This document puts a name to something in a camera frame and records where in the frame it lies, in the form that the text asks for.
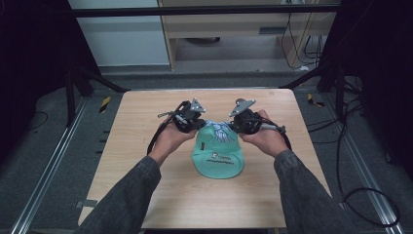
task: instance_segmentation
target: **person's left hand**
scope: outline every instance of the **person's left hand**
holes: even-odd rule
[[[169,123],[158,136],[155,146],[148,156],[152,157],[161,167],[173,151],[175,151],[186,140],[195,137],[196,133],[196,130],[193,130],[188,134],[182,133],[173,123]]]

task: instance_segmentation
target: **wooden table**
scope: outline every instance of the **wooden table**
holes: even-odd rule
[[[291,90],[175,90],[138,91],[124,94],[98,165],[88,200],[101,200],[142,157],[165,119],[158,114],[174,110],[183,100],[197,98],[206,109],[202,118],[231,120],[228,114],[237,98],[256,99],[251,109],[265,109],[279,125],[286,125],[294,152],[328,191],[303,117]],[[255,146],[240,145],[245,166],[229,179],[200,175],[191,154],[195,139],[184,142],[161,167],[142,228],[270,228],[285,227],[279,180],[274,159]],[[81,223],[92,208],[83,208]]]

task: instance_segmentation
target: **cable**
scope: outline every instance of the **cable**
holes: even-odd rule
[[[309,130],[308,132],[309,132],[309,133],[312,133],[312,132],[315,132],[315,131],[318,131],[318,130],[322,130],[322,129],[324,129],[324,128],[326,128],[326,127],[334,124],[334,123],[337,122],[337,121],[338,121],[338,119],[335,119],[335,120],[333,120],[333,121],[330,121],[330,122],[329,122],[328,124],[326,124],[326,125],[323,125],[323,126],[321,126],[321,127],[318,127],[318,128],[316,128],[316,129],[313,129],[313,130]]]
[[[31,128],[28,128],[28,129],[27,129],[28,131],[30,131],[30,130],[34,130],[34,129],[38,129],[40,126],[44,125],[44,124],[46,123],[46,121],[48,121],[48,119],[49,119],[49,115],[48,115],[46,112],[44,112],[44,111],[36,111],[36,113],[39,113],[39,114],[44,114],[44,115],[46,116],[46,119],[45,119],[45,120],[43,120],[43,122],[42,122],[42,123],[40,123],[40,124],[38,124],[37,126],[34,126],[34,127],[31,127]]]
[[[360,187],[360,188],[356,188],[356,189],[350,191],[347,195],[344,195],[343,187],[342,187],[342,184],[341,184],[341,178],[340,178],[340,164],[339,164],[339,162],[340,162],[340,145],[341,145],[341,140],[342,140],[342,138],[343,138],[343,136],[345,135],[346,130],[347,130],[347,117],[348,117],[348,115],[349,115],[351,112],[354,112],[354,111],[356,111],[356,110],[359,110],[360,107],[361,107],[361,105],[359,104],[359,105],[353,107],[351,110],[349,110],[350,103],[353,102],[353,101],[356,101],[356,100],[358,100],[358,98],[353,99],[353,100],[350,101],[349,104],[346,106],[346,110],[345,110],[345,114],[344,114],[345,119],[344,119],[344,121],[342,122],[343,127],[342,127],[342,130],[341,130],[341,132],[340,132],[340,135],[339,135],[339,138],[338,138],[338,141],[337,141],[337,148],[336,148],[336,154],[337,154],[337,155],[336,155],[336,158],[337,158],[337,159],[336,159],[337,185],[338,185],[340,194],[341,194],[341,196],[342,196],[342,198],[343,198],[343,203],[346,204],[356,215],[358,215],[359,217],[361,217],[362,219],[364,219],[365,221],[367,221],[367,222],[369,222],[369,223],[371,223],[371,224],[373,224],[373,225],[380,226],[380,227],[392,227],[392,226],[398,224],[398,222],[400,221],[400,211],[399,211],[397,205],[395,204],[395,202],[394,202],[392,199],[390,199],[390,197],[388,197],[385,193],[383,193],[383,192],[381,192],[381,191],[379,191],[379,190],[377,190],[377,189],[374,189],[374,188]],[[352,195],[354,195],[355,193],[358,193],[359,191],[373,191],[373,192],[379,193],[379,194],[381,194],[382,196],[384,196],[384,197],[389,201],[389,203],[394,207],[394,209],[395,209],[395,221],[392,222],[392,223],[389,223],[389,224],[380,223],[380,222],[373,221],[373,220],[367,218],[366,216],[362,215],[360,212],[358,212],[358,211],[348,202],[348,199],[349,199]]]
[[[322,124],[322,123],[333,121],[333,120],[337,120],[337,118],[329,119],[329,120],[322,120],[322,121],[319,121],[319,122],[316,122],[316,123],[313,123],[313,124],[308,124],[306,126],[309,127],[309,126],[318,125],[318,124]]]
[[[170,115],[170,116],[167,118],[167,120],[164,121],[164,123],[162,123],[162,124],[159,126],[158,130],[156,131],[156,133],[154,134],[154,136],[153,136],[152,139],[151,139],[151,142],[150,142],[149,145],[148,145],[148,149],[146,150],[146,155],[148,155],[150,152],[152,152],[152,149],[153,149],[153,147],[154,147],[154,145],[155,145],[155,142],[157,141],[157,139],[158,139],[159,135],[162,133],[162,131],[167,127],[167,125],[168,125],[169,123],[171,123],[172,117],[173,117],[173,115]]]
[[[304,50],[303,50],[304,56],[305,56],[307,59],[314,59],[314,60],[315,60],[315,61],[314,61],[314,64],[315,64],[316,67],[318,66],[319,60],[320,60],[320,58],[321,58],[321,51],[322,51],[322,44],[323,44],[323,42],[322,42],[322,36],[319,36],[318,38],[319,38],[319,40],[318,40],[318,42],[317,42],[317,49],[316,49],[315,52],[308,52],[308,51],[307,51],[307,50],[308,50],[308,46],[309,46],[309,44],[310,44],[310,41],[313,42],[313,37],[312,37],[312,36],[309,36],[309,37],[307,38],[307,42],[306,42],[306,45],[304,46]]]
[[[324,141],[324,142],[316,142],[316,141],[313,141],[313,144],[328,144],[328,143],[335,143],[335,142],[337,142],[337,141],[338,141],[338,139],[332,140],[332,141]]]
[[[290,34],[290,36],[291,36],[292,45],[294,46],[295,55],[297,56],[298,60],[300,60],[304,65],[314,64],[313,62],[306,62],[306,61],[303,61],[302,59],[300,59],[300,56],[298,55],[297,46],[295,45],[294,37],[293,37],[293,35],[292,35],[290,22],[291,22],[291,13],[288,14],[288,21],[287,21],[287,23],[286,23],[285,31],[284,31],[284,33],[282,34],[282,52],[284,53],[285,58],[287,58],[287,55],[286,55],[285,49],[284,49],[284,47],[283,47],[283,39],[284,39],[284,36],[285,36],[285,33],[286,33],[287,29],[289,29],[289,34]],[[289,62],[288,62],[288,59],[286,60],[286,63],[287,63],[288,66],[289,66],[290,68],[292,68],[292,69],[297,69],[297,68],[299,68],[299,67],[294,67],[294,66],[290,65]]]
[[[251,122],[255,122],[255,123],[263,123],[263,124],[268,124],[271,126],[276,126],[278,129],[278,132],[282,135],[283,140],[285,141],[285,145],[292,150],[292,146],[291,146],[291,142],[289,141],[288,136],[285,133],[285,127],[279,127],[276,123],[274,123],[273,121],[271,121],[270,119],[261,117],[261,119],[243,119],[241,121],[241,123],[251,123]]]

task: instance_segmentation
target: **aluminum rail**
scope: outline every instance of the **aluminum rail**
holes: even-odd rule
[[[43,201],[43,198],[48,191],[49,185],[54,178],[54,175],[57,171],[58,165],[60,164],[61,159],[63,158],[64,152],[67,149],[67,146],[72,139],[74,132],[76,131],[79,122],[85,112],[88,99],[82,97],[78,106],[77,115],[74,119],[71,126],[67,127],[64,131],[59,143],[56,146],[55,152],[53,153],[49,164],[47,165],[45,171],[39,179],[31,197],[29,198],[24,210],[21,212],[19,219],[15,222],[15,225],[12,227],[11,234],[24,234],[27,232],[29,225],[33,217],[36,215],[37,210],[39,209],[40,204]]]
[[[71,11],[47,11],[45,12],[45,14],[55,17],[103,18],[220,14],[330,13],[356,11],[360,10],[361,8],[362,5],[343,6],[340,4],[234,5],[200,7],[72,9]]]
[[[322,95],[325,100],[325,103],[330,110],[330,113],[333,117],[337,117],[334,111],[333,100],[329,95]],[[337,128],[341,131],[342,127],[337,123]],[[379,183],[377,182],[374,175],[371,173],[367,164],[364,162],[361,153],[359,152],[355,141],[352,138],[352,135],[349,131],[343,137],[345,146],[349,150],[350,158],[353,161],[353,164],[356,168],[358,176],[365,187],[374,188],[379,191],[382,191]],[[380,217],[382,223],[390,224],[396,220],[395,213],[392,209],[392,206],[389,204],[388,200],[380,194],[369,192],[368,196],[373,207],[376,210],[377,215]],[[403,234],[404,230],[401,227],[400,223],[397,223],[395,226],[385,228],[388,234]]]

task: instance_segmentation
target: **black strap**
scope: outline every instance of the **black strap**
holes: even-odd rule
[[[284,139],[286,146],[287,146],[290,150],[292,150],[291,142],[289,142],[289,138],[288,138],[288,136],[286,136],[286,133],[284,132],[284,133],[280,133],[280,134],[282,135],[282,138]]]
[[[150,142],[149,145],[148,145],[148,149],[147,149],[147,151],[146,151],[146,155],[148,155],[150,152],[152,152],[152,149],[153,149],[153,147],[154,147],[154,145],[155,145],[155,142],[158,140],[158,137],[159,137],[159,135],[161,134],[161,132],[162,132],[162,131],[167,127],[167,125],[171,122],[172,117],[173,117],[173,116],[170,115],[170,116],[168,117],[168,119],[159,126],[158,130],[156,131],[156,133],[155,133],[154,136],[152,137],[151,142]]]

